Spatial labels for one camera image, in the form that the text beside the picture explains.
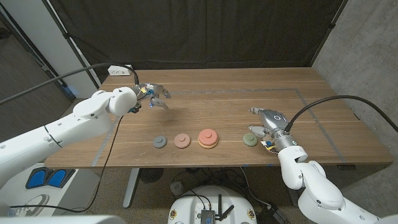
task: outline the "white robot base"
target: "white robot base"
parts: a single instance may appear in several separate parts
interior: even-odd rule
[[[207,197],[211,204],[201,195]],[[205,204],[206,211],[203,211],[203,204]],[[224,224],[257,223],[253,206],[242,195],[226,187],[205,185],[186,192],[173,203],[168,224],[221,223],[220,216]]]

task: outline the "stacked discs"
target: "stacked discs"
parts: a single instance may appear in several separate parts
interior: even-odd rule
[[[199,133],[198,143],[201,147],[205,149],[211,149],[215,147],[218,143],[218,135],[212,129],[204,129]]]

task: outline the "wooden table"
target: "wooden table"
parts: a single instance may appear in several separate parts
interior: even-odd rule
[[[248,109],[268,108],[292,118],[306,104],[336,95],[312,68],[141,70],[137,73],[142,83],[161,84],[171,92],[172,98],[166,99],[170,109],[150,108],[146,100],[140,112],[126,115],[107,167],[278,166],[277,156],[267,152],[260,143],[255,147],[244,145],[242,137],[249,133],[248,125],[261,124],[258,116]],[[108,77],[101,89],[112,91],[133,83],[133,77]],[[198,144],[198,134],[205,128],[214,129],[220,137],[213,149],[204,149]],[[103,166],[115,129],[109,138],[104,134],[63,148],[50,156],[45,165],[58,169]],[[185,149],[174,146],[173,138],[179,133],[187,133],[192,139]],[[290,133],[305,149],[308,158],[321,164],[392,162],[392,156],[343,100],[322,103],[304,112]],[[156,136],[167,138],[164,148],[152,145]]]

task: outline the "power strip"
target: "power strip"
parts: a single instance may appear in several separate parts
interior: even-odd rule
[[[108,68],[108,72],[110,75],[131,75],[131,73],[132,73],[131,70],[129,70],[127,68],[120,67],[120,66],[114,66],[114,65],[112,65]]]

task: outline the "table leg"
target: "table leg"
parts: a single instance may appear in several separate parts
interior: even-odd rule
[[[123,208],[129,208],[131,206],[132,198],[134,197],[138,181],[139,168],[133,168],[131,169],[129,182],[126,188],[126,194],[124,195]]]

